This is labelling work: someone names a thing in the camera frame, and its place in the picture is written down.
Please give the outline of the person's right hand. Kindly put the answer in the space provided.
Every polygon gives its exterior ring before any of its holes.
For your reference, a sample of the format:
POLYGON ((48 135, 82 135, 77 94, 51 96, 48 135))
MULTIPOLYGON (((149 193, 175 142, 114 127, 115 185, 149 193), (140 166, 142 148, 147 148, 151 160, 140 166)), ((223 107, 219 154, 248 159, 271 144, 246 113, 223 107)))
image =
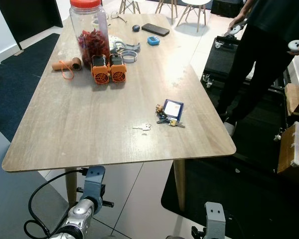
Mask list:
POLYGON ((231 32, 232 34, 236 34, 239 30, 243 29, 243 25, 247 23, 247 18, 243 19, 241 22, 237 22, 235 25, 232 26, 231 32))

